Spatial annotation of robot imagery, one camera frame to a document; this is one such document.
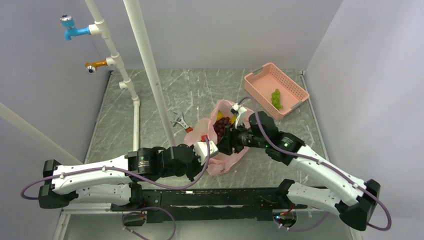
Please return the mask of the green fake grapes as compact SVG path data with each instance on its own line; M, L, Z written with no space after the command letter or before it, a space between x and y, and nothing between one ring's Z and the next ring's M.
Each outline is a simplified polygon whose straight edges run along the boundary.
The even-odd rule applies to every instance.
M271 104L277 109L280 110L283 108L283 105L281 104L281 92L278 88L274 90L274 92L271 94Z

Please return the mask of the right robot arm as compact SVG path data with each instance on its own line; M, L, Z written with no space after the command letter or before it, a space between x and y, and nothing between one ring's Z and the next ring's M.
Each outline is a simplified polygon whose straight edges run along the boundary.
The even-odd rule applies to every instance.
M374 179L363 180L341 170L317 154L292 133L280 131L265 112L249 115L248 126L242 123L242 109L231 109L235 121L225 127L218 141L219 152L239 153L246 148L263 149L274 161L301 170L317 179L324 187L309 187L285 179L275 193L276 203L287 208L306 205L339 216L341 221L358 231L372 227L371 217L379 204L381 185Z

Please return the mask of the pink plastic bag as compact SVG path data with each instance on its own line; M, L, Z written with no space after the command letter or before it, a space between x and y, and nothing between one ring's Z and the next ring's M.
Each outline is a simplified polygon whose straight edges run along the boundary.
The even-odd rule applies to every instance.
M221 99L215 104L213 111L206 118L201 118L193 127L193 131L186 134L183 143L186 145L193 145L196 142L201 141L203 135L208 135L209 139L212 140L216 145L219 143L220 138L215 132L213 124L217 121L219 112L224 117L232 118L234 115L231 113L231 108L235 104L233 101ZM206 169L210 176L218 176L226 174L230 171L231 167L234 166L240 159L249 151L248 147L245 147L239 153L233 153L226 155L219 153L214 157L211 157Z

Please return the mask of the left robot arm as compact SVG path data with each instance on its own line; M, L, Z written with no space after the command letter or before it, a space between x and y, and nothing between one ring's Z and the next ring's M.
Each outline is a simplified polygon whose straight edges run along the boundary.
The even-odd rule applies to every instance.
M207 159L218 153L214 143L139 148L110 160L63 165L55 159L45 161L44 184L39 188L42 209L59 209L76 202L105 201L131 210L144 203L138 182L155 184L160 178L186 176L192 183L205 172Z

